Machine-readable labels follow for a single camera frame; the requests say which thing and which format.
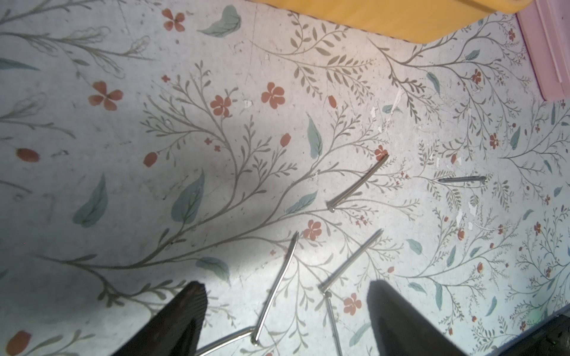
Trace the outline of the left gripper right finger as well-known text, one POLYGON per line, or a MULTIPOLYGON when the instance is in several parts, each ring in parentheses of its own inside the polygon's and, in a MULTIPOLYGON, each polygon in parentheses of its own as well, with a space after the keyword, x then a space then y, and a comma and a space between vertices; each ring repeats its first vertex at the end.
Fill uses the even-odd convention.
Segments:
POLYGON ((370 283, 367 296, 380 355, 463 355, 388 282, 370 283))

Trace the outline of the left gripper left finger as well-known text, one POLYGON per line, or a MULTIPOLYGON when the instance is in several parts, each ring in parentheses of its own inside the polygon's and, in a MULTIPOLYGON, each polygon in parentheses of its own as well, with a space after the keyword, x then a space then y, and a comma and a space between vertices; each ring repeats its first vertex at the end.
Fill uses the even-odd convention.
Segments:
POLYGON ((207 306, 206 286, 192 281, 114 355, 195 355, 207 306))

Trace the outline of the steel nail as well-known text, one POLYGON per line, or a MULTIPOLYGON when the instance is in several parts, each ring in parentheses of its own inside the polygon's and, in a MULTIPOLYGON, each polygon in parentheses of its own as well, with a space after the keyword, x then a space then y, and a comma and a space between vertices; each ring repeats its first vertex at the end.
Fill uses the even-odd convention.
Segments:
POLYGON ((388 160, 389 154, 382 155, 381 160, 378 161, 364 176, 362 176, 357 182, 351 185, 349 188, 344 190, 340 195, 333 198, 327 202, 327 209, 329 212, 334 213, 336 207, 343 203, 348 197, 353 193, 357 192, 388 160))
POLYGON ((322 293, 322 295, 326 295, 326 293, 330 290, 332 285, 335 284, 335 282, 345 273, 345 271, 348 268, 350 268, 351 265, 354 264, 354 262, 356 262, 357 259, 359 259, 360 256, 366 252, 366 250, 369 249, 369 247, 371 247, 373 244, 377 242, 377 240, 383 235, 383 233, 384 233, 383 229, 379 229, 378 231, 376 231, 343 264, 341 264, 340 267, 338 267, 337 270, 335 270, 335 272, 331 274, 331 276, 329 276, 328 279, 325 280, 325 282, 323 282, 319 286, 319 291, 322 293))
POLYGON ((279 288, 280 288, 280 286, 284 280, 284 276, 285 276, 286 272, 288 271, 288 269, 292 263, 292 258, 294 256, 295 251, 296 251, 297 246, 298 246, 299 236, 300 236, 300 234, 298 231, 295 232, 292 236, 292 240, 289 244, 289 248, 288 248, 287 253, 286 253, 284 264, 282 265, 281 270, 279 271, 278 276, 277 276, 275 282, 273 283, 273 287, 270 290, 269 296, 267 298, 267 302, 265 302, 265 304, 264 304, 264 308, 262 309, 262 312, 261 312, 260 317, 258 319, 258 323, 255 326, 254 332, 252 333, 251 342, 255 346, 257 346, 259 344, 261 332, 262 332, 262 329, 264 327, 264 324, 267 321, 270 309, 272 308, 272 305, 275 302, 277 292, 278 292, 278 290, 279 290, 279 288))
POLYGON ((205 356, 209 355, 212 352, 215 352, 227 345, 230 345, 236 341, 240 341, 244 338, 248 338, 253 332, 255 331, 255 327, 249 327, 246 329, 242 329, 240 331, 234 332, 230 335, 227 335, 219 340, 216 340, 196 351, 196 356, 205 356))
POLYGON ((441 183, 456 183, 456 182, 482 182, 485 183, 487 181, 486 176, 468 176, 468 177, 449 177, 449 178, 440 178, 437 180, 441 183))

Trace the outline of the yellow plastic storage box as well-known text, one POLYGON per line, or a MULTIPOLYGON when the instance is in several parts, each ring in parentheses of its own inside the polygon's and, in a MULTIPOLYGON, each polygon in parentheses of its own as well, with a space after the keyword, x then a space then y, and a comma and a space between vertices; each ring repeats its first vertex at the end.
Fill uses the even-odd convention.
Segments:
POLYGON ((337 25, 428 44, 491 14, 517 13, 530 0, 262 0, 337 25))

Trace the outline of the pink pencil case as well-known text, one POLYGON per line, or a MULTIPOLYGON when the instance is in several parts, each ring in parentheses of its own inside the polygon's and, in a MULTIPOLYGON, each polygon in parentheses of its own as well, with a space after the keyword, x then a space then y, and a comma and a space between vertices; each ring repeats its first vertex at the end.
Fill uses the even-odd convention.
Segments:
POLYGON ((532 1, 517 20, 543 99, 568 99, 569 0, 532 1))

